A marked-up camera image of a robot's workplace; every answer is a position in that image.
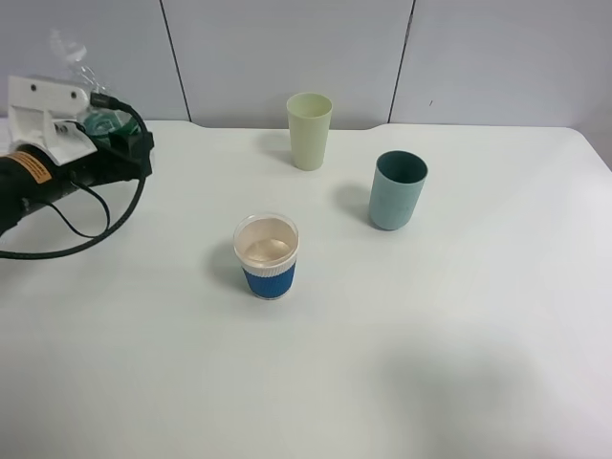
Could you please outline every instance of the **white wall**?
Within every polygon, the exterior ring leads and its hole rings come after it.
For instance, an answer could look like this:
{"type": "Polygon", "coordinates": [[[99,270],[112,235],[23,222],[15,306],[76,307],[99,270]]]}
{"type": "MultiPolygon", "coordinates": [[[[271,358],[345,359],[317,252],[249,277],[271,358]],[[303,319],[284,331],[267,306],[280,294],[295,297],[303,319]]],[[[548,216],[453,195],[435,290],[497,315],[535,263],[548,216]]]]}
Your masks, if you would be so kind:
{"type": "Polygon", "coordinates": [[[612,2],[417,0],[392,120],[571,126],[612,163],[612,2]]]}
{"type": "Polygon", "coordinates": [[[333,126],[387,122],[411,0],[164,0],[194,122],[283,127],[315,91],[333,126]]]}
{"type": "Polygon", "coordinates": [[[155,0],[2,0],[0,116],[6,114],[8,75],[69,76],[51,52],[50,28],[82,41],[97,74],[147,118],[187,119],[155,0]]]}

